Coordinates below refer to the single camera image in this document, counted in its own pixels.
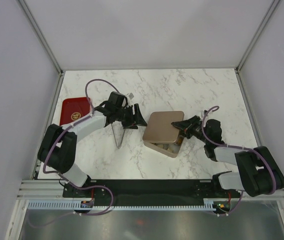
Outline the rose gold chocolate box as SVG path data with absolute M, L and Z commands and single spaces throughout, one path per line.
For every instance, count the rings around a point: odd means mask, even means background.
M 177 141 L 179 138 L 182 138 L 182 143 L 180 145 L 177 144 Z M 180 152 L 180 149 L 182 147 L 183 141 L 184 141 L 183 136 L 179 136 L 176 141 L 174 142 L 149 142 L 149 141 L 144 141 L 144 145 L 160 154 L 163 154 L 167 157 L 170 158 L 176 158 L 178 156 L 178 153 Z M 157 144 L 164 144 L 164 148 L 160 148 L 157 146 Z

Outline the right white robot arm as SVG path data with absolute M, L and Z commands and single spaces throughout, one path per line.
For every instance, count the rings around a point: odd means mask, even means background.
M 246 192 L 251 197 L 271 195 L 284 188 L 284 175 L 265 146 L 247 150 L 227 146 L 222 139 L 221 122 L 209 119 L 205 124 L 199 116 L 172 122 L 187 139 L 192 137 L 204 143 L 207 158 L 237 167 L 237 172 L 227 171 L 213 175 L 210 191 L 223 197 L 229 190 Z

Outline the rose gold box lid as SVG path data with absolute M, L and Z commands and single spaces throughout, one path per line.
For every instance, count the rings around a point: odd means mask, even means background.
M 142 140 L 154 144 L 174 143 L 178 140 L 180 131 L 172 126 L 173 122 L 184 120 L 183 111 L 156 111 L 148 120 Z

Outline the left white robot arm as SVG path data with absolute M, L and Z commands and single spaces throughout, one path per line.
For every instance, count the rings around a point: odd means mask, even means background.
M 92 113 L 64 125 L 51 124 L 43 137 L 37 153 L 37 159 L 46 167 L 53 169 L 63 179 L 74 185 L 74 192 L 87 197 L 92 190 L 88 182 L 90 177 L 75 163 L 77 143 L 91 133 L 120 122 L 124 129 L 146 127 L 139 105 L 129 104 L 128 97 L 111 92 L 108 100 L 96 106 Z

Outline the metal tongs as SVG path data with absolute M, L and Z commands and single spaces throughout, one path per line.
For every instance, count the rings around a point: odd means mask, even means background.
M 112 129 L 112 133 L 113 133 L 115 146 L 118 149 L 120 149 L 122 147 L 122 144 L 123 144 L 126 129 L 124 129 L 122 124 L 119 123 L 119 122 L 112 123 L 111 129 Z

